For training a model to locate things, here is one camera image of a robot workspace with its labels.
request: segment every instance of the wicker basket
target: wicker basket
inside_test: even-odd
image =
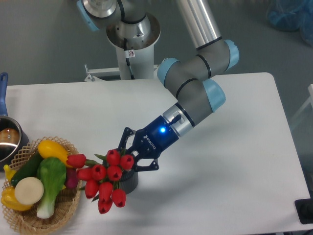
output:
[[[52,140],[60,143],[70,154],[77,154],[77,149],[73,144],[67,140],[61,139],[59,137],[44,137],[28,143],[24,146],[17,155],[15,155],[12,163],[10,165],[11,169],[18,170],[22,165],[24,165],[28,159],[37,150],[37,145],[42,140]],[[3,189],[10,186],[10,183],[6,180]],[[34,204],[34,206],[28,211],[15,211],[2,205],[3,214],[5,220],[10,225],[14,231],[20,234],[49,234],[54,232],[61,227],[63,227],[73,216],[76,211],[78,201],[80,198],[80,190],[82,186],[80,181],[76,189],[64,189],[62,190],[56,198],[55,210],[52,217],[49,219],[40,219],[36,216],[37,206],[39,203]]]

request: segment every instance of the tulip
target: tulip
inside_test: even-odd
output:
[[[67,157],[67,164],[74,168],[83,168],[85,161],[86,156],[84,154],[74,154]]]
[[[76,171],[76,176],[80,180],[88,181],[92,179],[92,168],[83,168]]]
[[[124,155],[119,164],[124,170],[130,170],[134,165],[134,158],[130,154]]]
[[[107,213],[111,209],[112,204],[113,204],[113,202],[111,199],[107,203],[103,203],[99,200],[98,201],[98,209],[99,209],[100,214]]]
[[[122,189],[116,189],[112,192],[112,201],[117,207],[124,207],[126,203],[126,193]]]
[[[109,165],[118,165],[121,155],[116,149],[109,150],[107,153],[107,162]]]
[[[109,166],[107,173],[111,181],[118,181],[122,177],[122,170],[116,165]]]
[[[99,184],[97,181],[95,181],[94,179],[91,179],[86,182],[85,195],[88,199],[95,197],[98,191],[99,191]]]
[[[113,185],[110,182],[104,182],[99,186],[99,201],[107,203],[111,199]]]
[[[92,167],[92,177],[94,180],[99,181],[106,177],[107,170],[103,165],[97,164]]]

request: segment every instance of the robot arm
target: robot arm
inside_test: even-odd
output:
[[[91,4],[105,1],[83,2]],[[117,2],[120,7],[120,2],[135,4],[136,1]],[[126,149],[127,139],[134,135],[132,146],[126,149],[126,153],[134,155],[134,172],[158,170],[157,159],[160,154],[224,104],[224,92],[210,78],[223,73],[239,60],[239,52],[234,43],[222,39],[206,0],[178,0],[177,4],[197,55],[184,63],[174,58],[162,62],[157,76],[176,97],[177,103],[143,129],[134,131],[125,128],[118,149]],[[139,166],[137,163],[140,159],[153,161],[149,166]]]
[[[115,47],[121,80],[146,79],[154,73],[157,19],[144,9],[145,0],[79,0],[77,6],[92,31],[106,28]]]

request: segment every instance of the purple vegetable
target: purple vegetable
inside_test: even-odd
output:
[[[72,189],[76,188],[78,185],[79,179],[76,177],[76,169],[67,168],[67,179],[65,180],[65,187]]]

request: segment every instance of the cucumber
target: cucumber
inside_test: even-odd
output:
[[[36,151],[33,156],[31,156],[28,161],[23,165],[12,177],[11,185],[15,187],[19,181],[26,177],[35,177],[37,174],[37,169],[42,162],[43,158],[40,156],[39,152]]]

